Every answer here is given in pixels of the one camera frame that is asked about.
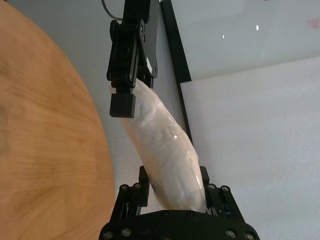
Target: black frame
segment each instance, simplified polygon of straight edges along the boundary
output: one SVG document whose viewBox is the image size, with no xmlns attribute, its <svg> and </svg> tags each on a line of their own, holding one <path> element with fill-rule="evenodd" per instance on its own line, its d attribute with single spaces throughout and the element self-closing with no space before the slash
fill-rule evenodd
<svg viewBox="0 0 320 240">
<path fill-rule="evenodd" d="M 163 0 L 160 3 L 160 7 L 161 7 L 164 27 L 166 31 L 166 38 L 169 45 L 176 86 L 178 89 L 182 115 L 184 119 L 185 131 L 190 141 L 193 142 L 190 125 L 188 121 L 188 116 L 187 116 L 187 111 L 186 111 L 186 105 L 185 105 L 185 101 L 184 101 L 184 97 L 183 97 L 182 89 L 180 85 L 181 83 L 191 81 L 190 71 L 189 71 L 184 47 L 181 41 L 179 28 L 178 28 L 178 24 L 177 24 L 175 12 L 174 12 L 174 8 L 172 6 L 171 0 Z"/>
</svg>

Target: plastic-wrapped food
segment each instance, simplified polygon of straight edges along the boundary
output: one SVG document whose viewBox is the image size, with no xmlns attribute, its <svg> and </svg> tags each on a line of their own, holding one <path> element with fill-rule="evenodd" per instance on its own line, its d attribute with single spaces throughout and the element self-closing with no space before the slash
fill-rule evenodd
<svg viewBox="0 0 320 240">
<path fill-rule="evenodd" d="M 198 155 L 156 93 L 136 80 L 134 118 L 121 121 L 142 160 L 154 193 L 168 210 L 206 211 Z"/>
</svg>

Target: round wooden table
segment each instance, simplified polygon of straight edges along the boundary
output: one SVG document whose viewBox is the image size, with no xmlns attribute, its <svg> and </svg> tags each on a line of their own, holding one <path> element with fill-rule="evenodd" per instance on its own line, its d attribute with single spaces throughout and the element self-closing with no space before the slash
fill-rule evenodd
<svg viewBox="0 0 320 240">
<path fill-rule="evenodd" d="M 0 239 L 97 240 L 114 202 L 108 145 L 83 81 L 0 0 Z"/>
</svg>

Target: black cable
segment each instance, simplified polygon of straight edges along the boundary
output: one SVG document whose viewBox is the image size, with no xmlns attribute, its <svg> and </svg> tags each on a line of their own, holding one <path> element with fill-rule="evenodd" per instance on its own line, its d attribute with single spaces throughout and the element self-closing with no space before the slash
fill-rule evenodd
<svg viewBox="0 0 320 240">
<path fill-rule="evenodd" d="M 106 13 L 110 16 L 110 18 L 112 18 L 114 20 L 122 21 L 122 18 L 112 15 L 112 13 L 108 10 L 108 8 L 106 6 L 105 0 L 101 0 L 101 3 L 102 3 L 104 10 L 106 11 Z"/>
</svg>

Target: glass panel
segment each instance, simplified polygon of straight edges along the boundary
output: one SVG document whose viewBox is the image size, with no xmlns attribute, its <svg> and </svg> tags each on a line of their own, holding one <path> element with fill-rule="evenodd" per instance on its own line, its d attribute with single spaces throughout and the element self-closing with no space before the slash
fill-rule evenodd
<svg viewBox="0 0 320 240">
<path fill-rule="evenodd" d="M 172 0 L 192 80 L 320 55 L 319 0 Z"/>
</svg>

